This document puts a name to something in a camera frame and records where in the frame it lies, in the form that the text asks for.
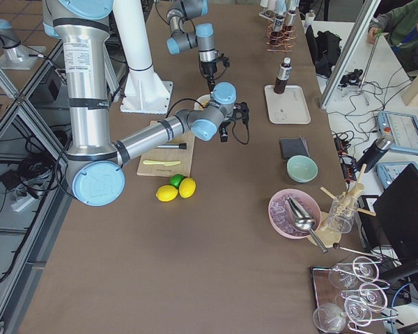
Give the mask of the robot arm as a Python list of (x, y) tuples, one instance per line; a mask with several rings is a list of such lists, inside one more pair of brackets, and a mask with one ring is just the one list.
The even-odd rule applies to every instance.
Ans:
[(167, 47), (172, 55), (197, 48), (200, 73), (206, 80), (209, 91), (212, 92), (216, 80), (219, 78), (216, 75), (217, 64), (221, 63), (225, 68), (228, 68), (230, 66), (229, 58), (216, 48), (215, 34), (211, 23), (194, 25), (191, 31), (185, 30), (185, 22), (192, 22), (193, 19), (207, 13), (207, 1), (172, 1), (167, 12), (167, 24), (171, 31)]
[(123, 191), (122, 167), (139, 155), (185, 132), (209, 141), (239, 108), (235, 87), (214, 83), (201, 110), (184, 109), (119, 141), (109, 137), (109, 94), (105, 76), (105, 40), (114, 16), (129, 75), (122, 110), (165, 113), (172, 84), (153, 69), (139, 1), (44, 1), (46, 34), (63, 43), (72, 145), (66, 177), (76, 199), (107, 205)]

